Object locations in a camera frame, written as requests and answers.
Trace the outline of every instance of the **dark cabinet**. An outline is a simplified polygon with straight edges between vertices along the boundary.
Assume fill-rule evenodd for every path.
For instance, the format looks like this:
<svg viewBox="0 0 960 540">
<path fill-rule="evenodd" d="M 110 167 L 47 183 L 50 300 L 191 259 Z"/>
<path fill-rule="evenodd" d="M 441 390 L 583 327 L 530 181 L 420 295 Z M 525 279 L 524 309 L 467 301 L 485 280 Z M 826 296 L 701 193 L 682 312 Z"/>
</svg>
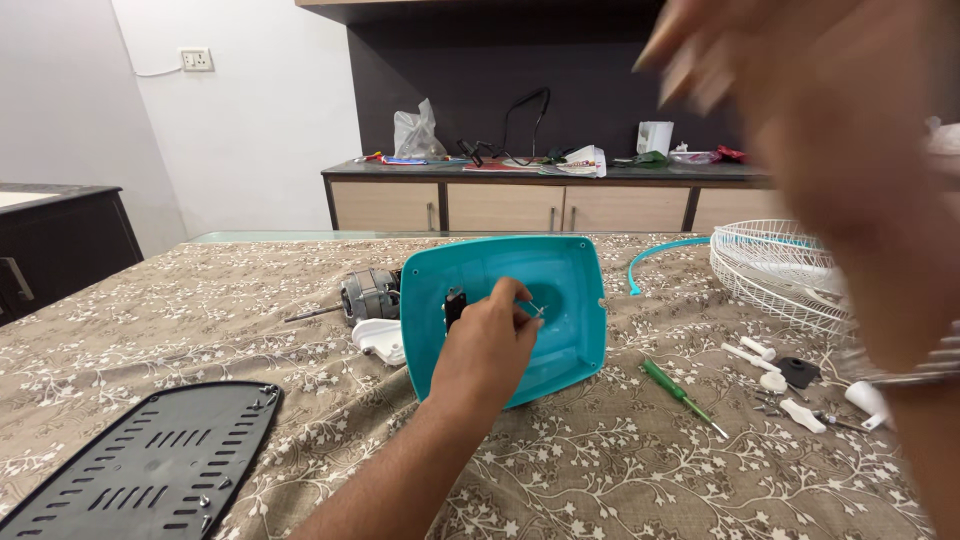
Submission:
<svg viewBox="0 0 960 540">
<path fill-rule="evenodd" d="M 57 193 L 0 207 L 0 324 L 49 306 L 143 260 L 119 187 L 0 184 Z"/>
</svg>

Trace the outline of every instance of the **black slotted base plate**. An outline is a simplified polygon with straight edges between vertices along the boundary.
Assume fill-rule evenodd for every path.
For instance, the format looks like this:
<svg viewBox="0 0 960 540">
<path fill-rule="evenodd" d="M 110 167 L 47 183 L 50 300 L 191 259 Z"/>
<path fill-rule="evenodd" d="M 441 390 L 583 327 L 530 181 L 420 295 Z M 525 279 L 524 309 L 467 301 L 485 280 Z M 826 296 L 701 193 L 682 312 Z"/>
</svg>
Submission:
<svg viewBox="0 0 960 540">
<path fill-rule="evenodd" d="M 14 508 L 0 522 L 0 540 L 210 536 L 282 401 L 283 391 L 272 385 L 276 397 L 267 405 L 265 386 L 205 382 L 155 393 Z"/>
</svg>

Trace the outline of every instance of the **dark wall panel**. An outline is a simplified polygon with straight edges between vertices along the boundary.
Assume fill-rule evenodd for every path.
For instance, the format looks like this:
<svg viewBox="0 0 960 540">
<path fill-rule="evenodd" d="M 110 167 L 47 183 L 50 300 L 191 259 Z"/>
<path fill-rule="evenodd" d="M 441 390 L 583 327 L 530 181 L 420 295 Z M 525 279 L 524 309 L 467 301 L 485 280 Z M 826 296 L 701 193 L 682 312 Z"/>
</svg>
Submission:
<svg viewBox="0 0 960 540">
<path fill-rule="evenodd" d="M 609 158 L 636 152 L 637 124 L 676 123 L 674 143 L 691 150 L 740 148 L 732 115 L 708 118 L 683 107 L 658 110 L 659 76 L 631 74 L 655 20 L 604 15 L 516 21 L 508 12 L 457 24 L 422 20 L 348 28 L 350 62 L 364 153 L 394 151 L 394 112 L 417 112 L 429 98 L 437 135 L 459 154 L 458 138 L 499 143 L 503 116 L 515 99 L 539 86 L 553 92 L 540 124 L 538 154 L 550 147 L 596 144 Z M 539 111 L 535 100 L 511 115 L 508 151 L 527 156 Z"/>
</svg>

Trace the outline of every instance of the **wooden shelf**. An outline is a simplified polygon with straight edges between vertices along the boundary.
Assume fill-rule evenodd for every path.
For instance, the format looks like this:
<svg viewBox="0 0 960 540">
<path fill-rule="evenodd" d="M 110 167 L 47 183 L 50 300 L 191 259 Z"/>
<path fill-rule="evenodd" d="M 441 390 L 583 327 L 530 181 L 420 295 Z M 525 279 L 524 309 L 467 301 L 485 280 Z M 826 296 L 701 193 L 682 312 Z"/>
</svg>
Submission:
<svg viewBox="0 0 960 540">
<path fill-rule="evenodd" d="M 447 20 L 462 24 L 484 19 L 503 22 L 505 18 L 537 21 L 565 20 L 554 27 L 558 34 L 575 31 L 571 15 L 589 20 L 631 20 L 655 16 L 664 0 L 295 0 L 298 6 L 337 22 L 356 25 L 410 20 Z"/>
</svg>

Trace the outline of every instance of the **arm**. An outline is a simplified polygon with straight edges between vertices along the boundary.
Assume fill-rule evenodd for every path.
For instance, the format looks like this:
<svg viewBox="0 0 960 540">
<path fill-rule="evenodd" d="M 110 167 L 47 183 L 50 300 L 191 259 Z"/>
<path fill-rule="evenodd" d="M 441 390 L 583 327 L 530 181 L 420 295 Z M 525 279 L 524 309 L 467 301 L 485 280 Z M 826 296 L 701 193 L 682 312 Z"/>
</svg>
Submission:
<svg viewBox="0 0 960 540">
<path fill-rule="evenodd" d="M 291 540 L 423 538 L 530 362 L 542 319 L 514 298 L 532 300 L 522 283 L 502 278 L 489 298 L 464 309 L 410 423 Z"/>
<path fill-rule="evenodd" d="M 890 371 L 925 361 L 960 319 L 960 226 L 922 147 L 931 6 L 671 0 L 638 61 L 664 65 L 684 50 L 665 97 L 690 92 L 700 110 L 735 99 L 751 151 L 833 252 L 870 358 Z M 938 536 L 960 537 L 960 415 L 945 412 L 960 407 L 960 385 L 886 398 Z"/>
</svg>

